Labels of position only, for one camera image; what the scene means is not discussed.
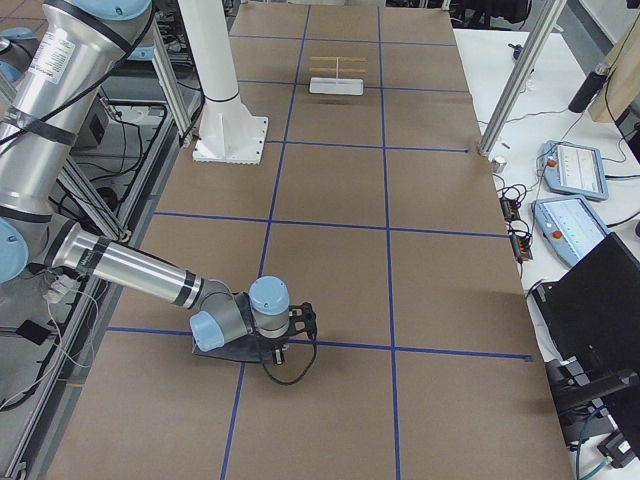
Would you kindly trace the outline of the wooden towel rack white base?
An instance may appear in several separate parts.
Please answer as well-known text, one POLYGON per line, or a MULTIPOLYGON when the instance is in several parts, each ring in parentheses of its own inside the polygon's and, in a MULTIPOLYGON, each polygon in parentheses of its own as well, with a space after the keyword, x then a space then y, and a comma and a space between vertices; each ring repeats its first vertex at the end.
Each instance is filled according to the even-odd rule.
POLYGON ((366 57, 311 56, 309 92, 315 95, 362 96, 366 57))

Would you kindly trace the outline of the blue grey towel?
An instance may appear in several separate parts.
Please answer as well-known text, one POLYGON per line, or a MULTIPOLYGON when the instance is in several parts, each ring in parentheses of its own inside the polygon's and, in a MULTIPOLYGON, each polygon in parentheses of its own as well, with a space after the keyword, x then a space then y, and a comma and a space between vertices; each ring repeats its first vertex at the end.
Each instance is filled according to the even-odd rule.
POLYGON ((250 336, 245 336, 209 351, 201 350, 195 342, 192 343, 192 353, 197 356, 209 357, 225 361, 260 363, 267 359, 269 351, 250 336))

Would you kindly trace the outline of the near blue teach pendant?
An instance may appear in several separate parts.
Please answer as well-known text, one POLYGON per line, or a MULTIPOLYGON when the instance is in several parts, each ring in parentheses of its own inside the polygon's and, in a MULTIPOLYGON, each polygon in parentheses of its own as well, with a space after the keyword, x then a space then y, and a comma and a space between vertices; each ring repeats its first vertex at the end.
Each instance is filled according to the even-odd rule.
POLYGON ((610 233, 589 201, 579 194, 532 203, 535 223, 557 256, 575 266, 610 233))

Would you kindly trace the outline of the dark water bottle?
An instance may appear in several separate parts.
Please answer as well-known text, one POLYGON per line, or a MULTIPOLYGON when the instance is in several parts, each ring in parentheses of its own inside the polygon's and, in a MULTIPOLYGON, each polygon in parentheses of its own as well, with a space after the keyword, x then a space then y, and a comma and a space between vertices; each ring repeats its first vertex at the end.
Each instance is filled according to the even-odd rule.
POLYGON ((610 69, 610 63, 598 63, 586 76, 585 80, 571 99, 568 104, 568 110, 573 113, 583 113, 605 85, 610 69))

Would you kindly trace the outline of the black laptop on stand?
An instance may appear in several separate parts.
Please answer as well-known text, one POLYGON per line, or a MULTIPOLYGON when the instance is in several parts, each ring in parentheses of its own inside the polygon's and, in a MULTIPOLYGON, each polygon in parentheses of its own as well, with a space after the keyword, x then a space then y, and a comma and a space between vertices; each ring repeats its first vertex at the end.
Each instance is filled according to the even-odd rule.
POLYGON ((634 452, 639 451, 639 261, 612 232, 559 281, 533 298, 556 350, 586 375, 552 386, 560 414, 600 399, 634 452))

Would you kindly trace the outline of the blue teach pendant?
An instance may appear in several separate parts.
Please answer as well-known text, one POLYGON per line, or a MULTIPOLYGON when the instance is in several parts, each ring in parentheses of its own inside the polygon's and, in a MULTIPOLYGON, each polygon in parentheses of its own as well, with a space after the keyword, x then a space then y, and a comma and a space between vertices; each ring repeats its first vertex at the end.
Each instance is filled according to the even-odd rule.
POLYGON ((594 147, 549 140, 539 154, 539 168, 554 193, 580 194, 593 201, 609 198, 601 153, 594 147))
POLYGON ((579 194, 532 203, 535 223, 557 256, 575 266, 610 233, 589 201, 579 194))

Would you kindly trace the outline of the aluminium frame post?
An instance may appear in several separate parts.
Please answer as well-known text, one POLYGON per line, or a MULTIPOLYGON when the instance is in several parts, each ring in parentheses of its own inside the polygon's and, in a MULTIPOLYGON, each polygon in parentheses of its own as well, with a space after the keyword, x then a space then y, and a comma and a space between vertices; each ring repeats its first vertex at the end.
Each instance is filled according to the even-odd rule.
POLYGON ((547 0, 540 16, 529 33, 522 52, 505 84, 502 94, 478 143, 478 153, 488 157, 495 146, 507 119, 515 106, 520 91, 537 61, 542 49, 564 9, 566 0, 547 0))

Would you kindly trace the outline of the far blue teach pendant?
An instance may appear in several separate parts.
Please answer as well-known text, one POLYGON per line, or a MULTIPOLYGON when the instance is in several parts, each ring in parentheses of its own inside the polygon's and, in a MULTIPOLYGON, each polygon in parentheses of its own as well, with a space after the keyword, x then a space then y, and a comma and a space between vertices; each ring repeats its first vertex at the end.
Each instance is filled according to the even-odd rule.
POLYGON ((593 201, 609 198, 601 153, 594 147, 549 140, 539 154, 539 168, 554 193, 580 194, 593 201))

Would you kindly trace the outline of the small metal cylinder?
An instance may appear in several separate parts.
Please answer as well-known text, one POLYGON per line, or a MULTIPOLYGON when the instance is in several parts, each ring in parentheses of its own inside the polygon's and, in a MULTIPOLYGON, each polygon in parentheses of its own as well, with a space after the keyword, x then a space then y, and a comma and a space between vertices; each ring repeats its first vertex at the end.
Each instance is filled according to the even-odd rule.
POLYGON ((504 157, 496 156, 491 161, 492 171, 494 173, 499 174, 504 170, 504 168, 506 167, 506 164, 507 164, 507 161, 504 157))

